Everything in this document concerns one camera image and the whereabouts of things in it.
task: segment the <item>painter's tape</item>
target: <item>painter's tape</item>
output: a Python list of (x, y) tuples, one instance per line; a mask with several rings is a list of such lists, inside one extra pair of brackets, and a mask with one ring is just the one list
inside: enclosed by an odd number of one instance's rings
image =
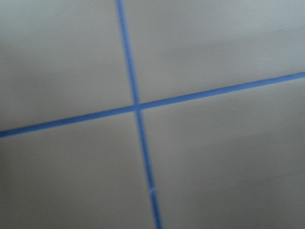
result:
[(254, 88), (254, 87), (261, 87), (269, 84), (274, 84), (274, 83), (281, 83), (285, 81), (290, 81), (290, 80), (296, 80), (296, 79), (301, 79), (305, 78), (305, 72), (303, 73), (296, 73), (292, 75), (284, 75), (276, 78), (269, 78), (265, 80), (259, 80), (259, 81), (253, 81), (249, 83), (242, 83), (242, 84), (237, 84), (233, 86), (228, 86), (228, 87), (222, 87), (222, 88), (217, 88), (217, 89), (212, 89), (208, 91), (203, 91), (203, 92), (197, 92), (193, 94), (186, 94), (186, 95), (180, 95), (168, 99), (161, 99), (161, 100), (156, 100), (152, 102), (147, 102), (140, 104), (139, 107), (141, 110), (143, 109), (149, 109), (153, 107), (158, 107), (158, 106), (165, 106), (169, 104), (175, 104), (175, 103), (180, 103), (180, 102), (185, 102), (193, 99), (200, 99), (200, 98), (205, 98), (209, 96), (214, 96), (218, 94), (225, 94), (225, 93), (230, 93), (230, 92), (236, 92), (240, 90), (245, 90), (249, 88)]
[(146, 178), (149, 188), (149, 195), (151, 198), (151, 205), (152, 205), (152, 212), (154, 215), (154, 222), (156, 229), (162, 229), (162, 223), (161, 223), (161, 217), (159, 213), (159, 207), (158, 207), (158, 200), (157, 200), (157, 194), (155, 191), (155, 185), (153, 181), (153, 172), (151, 167), (151, 160), (149, 157), (149, 151), (147, 146), (147, 139), (146, 139), (146, 133), (145, 133), (145, 127), (143, 123), (142, 118), (142, 112), (139, 107), (139, 91), (138, 91), (138, 85), (136, 80), (136, 74), (135, 74), (135, 68), (132, 58), (132, 49), (131, 49), (131, 43), (128, 35), (128, 28), (127, 28), (127, 21), (125, 17), (124, 12), (124, 6), (122, 0), (117, 0), (117, 11), (119, 14), (119, 22), (121, 27), (121, 33), (122, 33), (122, 42), (124, 47), (124, 53), (125, 53), (125, 59), (126, 59), (126, 65), (128, 69), (128, 75), (129, 75), (129, 82), (130, 87), (132, 91), (132, 98), (133, 98), (133, 104), (135, 105), (135, 115), (136, 115), (136, 122), (138, 126), (138, 132), (141, 142), (141, 148), (142, 148), (142, 156), (145, 166), (145, 172), (146, 172)]
[(38, 130), (43, 130), (43, 129), (48, 129), (56, 126), (61, 126), (61, 125), (68, 125), (72, 123), (79, 123), (79, 122), (84, 122), (92, 119), (97, 119), (97, 118), (104, 118), (108, 116), (113, 116), (113, 115), (119, 115), (127, 112), (132, 112), (135, 110), (134, 106), (125, 106), (125, 107), (120, 107), (112, 110), (107, 110), (107, 111), (101, 111), (101, 112), (96, 112), (96, 113), (91, 113), (91, 114), (84, 114), (76, 117), (71, 117), (71, 118), (64, 118), (56, 121), (51, 121), (51, 122), (46, 122), (46, 123), (40, 123), (36, 125), (30, 125), (30, 126), (25, 126), (25, 127), (20, 127), (16, 129), (11, 129), (11, 130), (4, 130), (0, 132), (0, 138), (1, 137), (7, 137), (7, 136), (12, 136), (12, 135), (19, 135), (19, 134), (24, 134), (32, 131), (38, 131)]

